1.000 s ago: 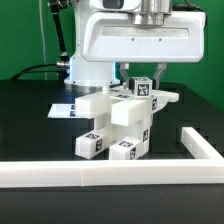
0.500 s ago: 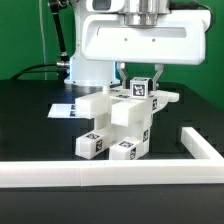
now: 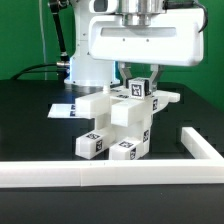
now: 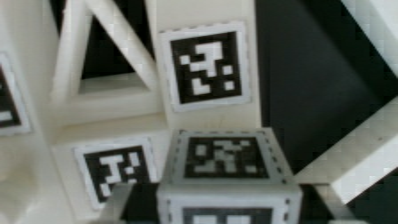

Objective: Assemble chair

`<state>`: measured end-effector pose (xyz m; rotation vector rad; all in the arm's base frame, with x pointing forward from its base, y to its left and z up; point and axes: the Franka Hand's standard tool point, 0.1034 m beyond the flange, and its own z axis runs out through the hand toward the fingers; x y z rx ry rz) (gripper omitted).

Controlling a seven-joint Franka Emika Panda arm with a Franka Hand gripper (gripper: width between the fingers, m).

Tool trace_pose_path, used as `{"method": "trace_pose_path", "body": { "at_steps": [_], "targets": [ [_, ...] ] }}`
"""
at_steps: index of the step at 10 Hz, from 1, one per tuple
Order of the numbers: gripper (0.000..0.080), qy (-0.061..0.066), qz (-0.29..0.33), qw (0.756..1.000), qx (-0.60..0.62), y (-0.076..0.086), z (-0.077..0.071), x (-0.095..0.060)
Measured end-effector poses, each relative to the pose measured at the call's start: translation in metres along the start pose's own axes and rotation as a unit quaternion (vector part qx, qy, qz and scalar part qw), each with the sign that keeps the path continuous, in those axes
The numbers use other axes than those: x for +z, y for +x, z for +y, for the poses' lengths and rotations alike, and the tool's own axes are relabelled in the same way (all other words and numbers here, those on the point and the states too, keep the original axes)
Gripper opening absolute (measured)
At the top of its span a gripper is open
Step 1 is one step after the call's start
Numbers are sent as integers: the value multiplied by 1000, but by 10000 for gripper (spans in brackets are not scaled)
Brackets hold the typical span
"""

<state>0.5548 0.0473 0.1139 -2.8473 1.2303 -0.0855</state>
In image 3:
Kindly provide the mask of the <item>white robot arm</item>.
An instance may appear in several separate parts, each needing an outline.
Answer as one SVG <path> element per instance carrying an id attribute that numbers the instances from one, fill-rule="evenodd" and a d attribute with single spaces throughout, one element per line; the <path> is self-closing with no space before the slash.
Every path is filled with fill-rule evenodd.
<path id="1" fill-rule="evenodd" d="M 69 83 L 156 90 L 164 66 L 195 66 L 204 55 L 206 8 L 197 0 L 70 0 L 76 50 Z"/>

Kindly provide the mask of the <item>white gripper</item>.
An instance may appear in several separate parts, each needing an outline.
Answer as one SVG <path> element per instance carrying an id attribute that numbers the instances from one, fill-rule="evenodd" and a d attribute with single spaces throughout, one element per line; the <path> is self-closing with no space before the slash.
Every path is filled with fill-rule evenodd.
<path id="1" fill-rule="evenodd" d="M 151 18 L 149 26 L 124 26 L 119 15 L 95 16 L 89 25 L 89 53 L 94 59 L 120 61 L 123 86 L 132 79 L 130 64 L 151 65 L 149 94 L 157 90 L 164 67 L 195 66 L 204 55 L 200 8 L 168 10 Z"/>

